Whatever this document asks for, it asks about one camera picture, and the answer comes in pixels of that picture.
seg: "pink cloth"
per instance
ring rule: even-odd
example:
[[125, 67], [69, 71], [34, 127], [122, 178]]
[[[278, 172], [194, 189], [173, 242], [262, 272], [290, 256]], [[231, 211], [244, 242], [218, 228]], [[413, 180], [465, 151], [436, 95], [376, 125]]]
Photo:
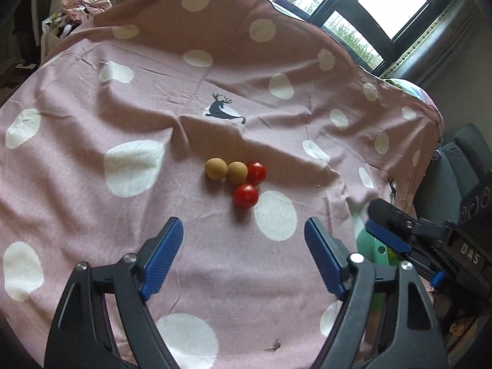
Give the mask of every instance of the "pink cloth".
[[[440, 124], [268, 0], [121, 0], [0, 110], [0, 309], [43, 362], [74, 265], [114, 263], [177, 216], [184, 242], [149, 310], [181, 367], [308, 368], [338, 305], [304, 222], [355, 251], [390, 177], [409, 211]], [[207, 180], [212, 157], [268, 168], [254, 209]]]
[[112, 7], [109, 0], [61, 0], [61, 4], [63, 5], [62, 11], [72, 21], [80, 23]]

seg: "metal screw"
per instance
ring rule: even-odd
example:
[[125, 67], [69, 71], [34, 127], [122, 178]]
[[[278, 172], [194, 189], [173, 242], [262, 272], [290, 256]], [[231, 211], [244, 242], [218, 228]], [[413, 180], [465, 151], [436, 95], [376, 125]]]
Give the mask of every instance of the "metal screw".
[[402, 265], [404, 271], [411, 271], [413, 269], [413, 265], [409, 261], [403, 261], [400, 265]]
[[350, 260], [356, 264], [360, 264], [364, 261], [364, 256], [356, 252], [355, 254], [350, 255]]
[[75, 265], [75, 268], [76, 268], [76, 270], [82, 272], [82, 271], [85, 271], [87, 269], [87, 265], [88, 265], [87, 262], [82, 261], [82, 262], [79, 262], [77, 265]]
[[123, 260], [127, 263], [127, 264], [131, 264], [133, 262], [135, 262], [137, 260], [137, 254], [134, 254], [134, 253], [129, 253], [129, 254], [126, 254], [124, 257], [123, 257]]

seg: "yellow object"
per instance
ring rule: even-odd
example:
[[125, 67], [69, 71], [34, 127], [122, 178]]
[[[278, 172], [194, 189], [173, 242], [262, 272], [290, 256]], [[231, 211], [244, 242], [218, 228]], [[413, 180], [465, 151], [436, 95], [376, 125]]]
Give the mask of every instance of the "yellow object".
[[227, 175], [227, 164], [221, 158], [211, 158], [205, 164], [205, 173], [213, 181], [219, 181]]
[[229, 164], [227, 168], [227, 180], [233, 185], [242, 185], [248, 177], [248, 167], [246, 164], [236, 161]]

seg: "tomato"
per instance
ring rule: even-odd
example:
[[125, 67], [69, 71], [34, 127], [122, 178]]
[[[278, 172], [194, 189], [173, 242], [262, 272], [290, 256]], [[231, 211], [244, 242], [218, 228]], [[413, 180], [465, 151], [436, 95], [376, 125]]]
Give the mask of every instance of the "tomato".
[[250, 209], [258, 202], [258, 189], [252, 184], [244, 183], [235, 189], [232, 195], [232, 202], [238, 208]]
[[259, 185], [267, 178], [267, 168], [257, 161], [251, 161], [248, 163], [248, 177], [246, 181], [252, 185]]

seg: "gray chair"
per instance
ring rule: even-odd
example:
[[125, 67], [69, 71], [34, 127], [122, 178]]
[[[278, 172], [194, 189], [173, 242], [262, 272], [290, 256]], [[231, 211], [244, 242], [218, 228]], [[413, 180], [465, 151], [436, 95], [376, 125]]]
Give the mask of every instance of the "gray chair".
[[473, 123], [459, 129], [429, 163], [413, 200], [417, 217], [441, 225], [457, 222], [459, 203], [492, 169], [492, 152]]

